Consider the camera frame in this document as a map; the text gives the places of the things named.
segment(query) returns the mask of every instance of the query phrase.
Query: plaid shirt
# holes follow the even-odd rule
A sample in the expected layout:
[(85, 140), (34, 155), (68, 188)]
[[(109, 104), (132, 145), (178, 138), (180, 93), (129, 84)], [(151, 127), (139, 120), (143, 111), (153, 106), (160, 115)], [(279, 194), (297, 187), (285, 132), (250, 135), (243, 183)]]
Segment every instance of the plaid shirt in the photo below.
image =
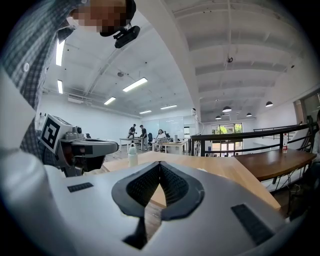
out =
[[(83, 5), (82, 2), (86, 1), (41, 0), (21, 17), (8, 37), (1, 55), (3, 68), (35, 111), (41, 100), (55, 44), (57, 40), (64, 41), (74, 31), (66, 18), (72, 10)], [(54, 165), (53, 155), (44, 154), (48, 150), (38, 144), (39, 135), (33, 120), (20, 147), (44, 163)]]

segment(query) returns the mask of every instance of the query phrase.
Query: desk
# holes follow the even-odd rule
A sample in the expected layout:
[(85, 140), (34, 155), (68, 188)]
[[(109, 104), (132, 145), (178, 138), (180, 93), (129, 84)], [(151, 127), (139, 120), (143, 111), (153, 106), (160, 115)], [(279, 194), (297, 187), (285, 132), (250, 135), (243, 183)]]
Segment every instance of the desk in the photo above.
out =
[(282, 149), (257, 154), (237, 155), (235, 158), (259, 181), (276, 178), (309, 164), (315, 154), (294, 149), (282, 153)]
[(142, 138), (120, 138), (120, 152), (121, 152), (121, 141), (125, 141), (126, 142), (126, 151), (129, 152), (129, 145), (132, 143), (137, 143), (139, 141), (142, 140)]
[[(205, 169), (208, 173), (219, 175), (237, 182), (257, 197), (264, 200), (276, 210), (280, 209), (279, 203), (267, 189), (234, 157), (198, 157), (178, 154), (164, 154), (160, 152), (147, 152), (138, 155), (138, 163), (144, 164), (155, 161), (166, 161), (192, 168)], [(128, 159), (105, 162), (103, 167), (109, 172), (128, 168)], [(159, 185), (151, 198), (152, 203), (165, 207), (165, 194)]]
[[(182, 140), (180, 143), (175, 142), (165, 142), (159, 143), (159, 146), (164, 146), (164, 152), (167, 153), (167, 147), (179, 147), (179, 154), (183, 154), (183, 147), (186, 146), (188, 148), (188, 140)], [(152, 151), (155, 151), (155, 144), (152, 143)]]

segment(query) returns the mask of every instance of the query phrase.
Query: air conditioner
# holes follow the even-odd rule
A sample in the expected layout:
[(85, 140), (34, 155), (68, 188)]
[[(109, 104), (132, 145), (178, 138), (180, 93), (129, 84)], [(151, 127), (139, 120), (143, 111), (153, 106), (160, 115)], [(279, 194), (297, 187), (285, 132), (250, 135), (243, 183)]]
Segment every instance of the air conditioner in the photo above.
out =
[(69, 95), (68, 96), (68, 102), (82, 104), (84, 103), (84, 98), (76, 95)]

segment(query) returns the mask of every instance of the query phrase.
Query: white bottle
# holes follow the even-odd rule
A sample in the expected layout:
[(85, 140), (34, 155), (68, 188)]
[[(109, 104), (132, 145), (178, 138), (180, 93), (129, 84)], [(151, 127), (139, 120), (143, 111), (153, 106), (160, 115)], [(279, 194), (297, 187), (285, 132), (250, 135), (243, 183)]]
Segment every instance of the white bottle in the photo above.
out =
[(282, 145), (282, 153), (286, 154), (288, 152), (288, 134), (283, 134), (283, 145)]
[(129, 167), (134, 167), (138, 165), (138, 154), (137, 154), (136, 145), (134, 143), (132, 143), (129, 148), (128, 162), (129, 162)]

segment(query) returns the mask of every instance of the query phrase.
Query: white ceiling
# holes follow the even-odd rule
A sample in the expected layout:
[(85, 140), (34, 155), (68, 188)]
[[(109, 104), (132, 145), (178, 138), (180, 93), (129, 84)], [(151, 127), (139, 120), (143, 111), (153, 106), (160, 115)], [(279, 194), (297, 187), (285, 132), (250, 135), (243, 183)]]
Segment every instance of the white ceiling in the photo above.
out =
[(203, 122), (225, 106), (227, 119), (254, 118), (277, 78), (304, 55), (299, 26), (270, 0), (230, 0), (230, 8), (228, 0), (165, 2), (187, 39)]
[[(152, 25), (138, 11), (132, 26), (141, 28), (136, 40), (122, 49), (115, 48), (112, 37), (77, 29), (66, 40), (62, 66), (53, 55), (44, 85), (45, 93), (57, 93), (57, 80), (63, 81), (65, 94), (82, 97), (88, 105), (140, 116), (151, 110), (178, 105), (191, 107), (190, 95), (172, 55)], [(129, 92), (123, 89), (141, 78), (148, 82)], [(105, 106), (110, 98), (116, 100)]]

